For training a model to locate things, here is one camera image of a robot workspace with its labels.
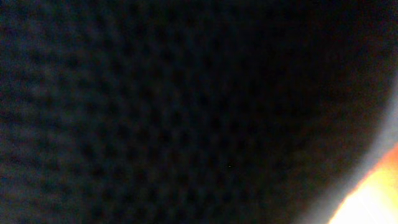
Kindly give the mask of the teal blue shirt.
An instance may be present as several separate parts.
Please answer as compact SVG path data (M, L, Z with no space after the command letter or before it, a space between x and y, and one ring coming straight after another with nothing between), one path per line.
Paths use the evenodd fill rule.
M396 1L2 1L2 223L326 223L397 136Z

